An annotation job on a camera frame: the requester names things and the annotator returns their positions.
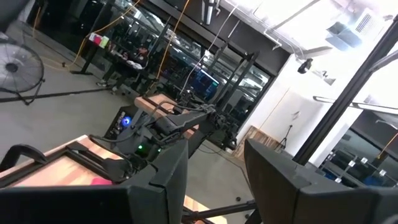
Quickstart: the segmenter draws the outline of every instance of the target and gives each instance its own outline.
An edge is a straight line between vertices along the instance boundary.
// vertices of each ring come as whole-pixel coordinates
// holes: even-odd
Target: wooden crate
[[[239,160],[244,161],[244,140],[246,139],[255,139],[258,142],[263,143],[265,146],[270,147],[271,149],[276,149],[279,145],[279,142],[275,139],[268,136],[266,133],[262,132],[260,129],[251,126],[247,133],[244,135],[243,140],[239,143],[235,151],[232,155]]]

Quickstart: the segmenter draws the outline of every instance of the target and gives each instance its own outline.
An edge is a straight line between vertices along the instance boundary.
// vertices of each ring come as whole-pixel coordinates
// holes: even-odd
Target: ceiling
[[[351,20],[351,15],[365,8],[380,18],[398,12],[398,1],[392,0],[220,1],[221,7],[228,11],[238,4],[234,11],[237,17],[299,57],[304,57],[311,49],[319,53],[314,56],[327,54],[333,46],[325,40],[326,29],[336,21]]]

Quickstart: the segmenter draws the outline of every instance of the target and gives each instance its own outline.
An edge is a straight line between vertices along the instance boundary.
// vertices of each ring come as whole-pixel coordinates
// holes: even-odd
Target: pink object
[[[101,178],[101,177],[95,177],[91,181],[91,185],[112,185],[112,181],[106,180],[106,179]]]

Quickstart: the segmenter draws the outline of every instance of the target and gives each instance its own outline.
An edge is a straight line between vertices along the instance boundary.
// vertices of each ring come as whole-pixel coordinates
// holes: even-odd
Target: desk
[[[88,136],[80,136],[68,143],[62,144],[55,149],[47,151],[45,153],[46,156],[51,155],[52,153],[61,150],[66,145],[77,141],[80,144],[86,146],[90,151],[94,152],[95,154],[101,156],[102,158],[112,158],[112,159],[119,159],[119,157],[112,152],[109,152],[102,147],[96,145],[95,143],[91,142],[88,139]],[[10,174],[24,166],[33,163],[33,160],[30,159],[26,162],[23,162],[17,166],[14,166],[2,173],[0,173],[0,177],[4,177],[5,175]],[[18,182],[16,182],[13,187],[16,186],[60,186],[60,185],[90,185],[93,178],[99,177],[94,172],[84,168],[83,166],[77,164],[73,160],[69,158],[60,158],[57,161],[52,162],[51,164],[47,165],[40,171],[37,171],[35,174],[32,174]],[[194,199],[185,196],[184,206],[189,208],[193,211],[203,211],[207,210],[207,208],[200,204],[199,202],[195,201]],[[227,223],[224,217],[214,217],[210,218],[210,221],[216,224],[224,224]]]
[[[165,96],[165,95],[163,95],[163,94],[151,96],[151,97],[149,97],[149,99],[152,100],[152,101],[153,101],[154,103],[156,103],[156,104],[159,104],[159,103],[161,103],[162,101],[167,101],[167,102],[171,102],[171,103],[176,103],[176,102],[174,102],[173,100],[171,100],[170,98],[168,98],[167,96]],[[145,113],[151,113],[151,112],[155,109],[155,106],[154,106],[153,104],[149,103],[148,101],[146,101],[146,100],[143,99],[142,97],[137,97],[137,98],[134,100],[134,104],[135,104],[136,107],[138,107],[138,108],[140,109],[140,111],[137,112],[137,117],[134,116],[134,118],[132,119],[133,121],[136,121],[137,119],[139,119],[139,117],[141,116],[141,114],[142,114],[143,112],[145,112]],[[171,105],[171,104],[168,104],[168,103],[164,103],[164,104],[162,104],[162,107],[163,107],[165,110],[167,110],[167,111],[171,111],[171,110],[173,109],[174,105]],[[154,113],[154,116],[155,116],[156,118],[159,118],[159,117],[161,117],[161,116],[166,116],[166,113],[164,113],[164,112],[161,111],[161,110],[157,110],[157,111]],[[190,138],[190,137],[193,135],[193,133],[194,133],[194,131],[191,130],[191,129],[189,129],[188,131],[186,131],[186,132],[184,133],[184,136],[185,136],[186,138]]]

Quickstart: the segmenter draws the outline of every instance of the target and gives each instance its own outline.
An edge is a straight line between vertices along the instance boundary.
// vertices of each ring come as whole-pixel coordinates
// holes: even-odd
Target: blue light
[[[129,125],[130,125],[130,123],[131,123],[131,117],[129,117],[129,116],[125,116],[123,119],[122,119],[122,126],[123,127],[128,127]]]

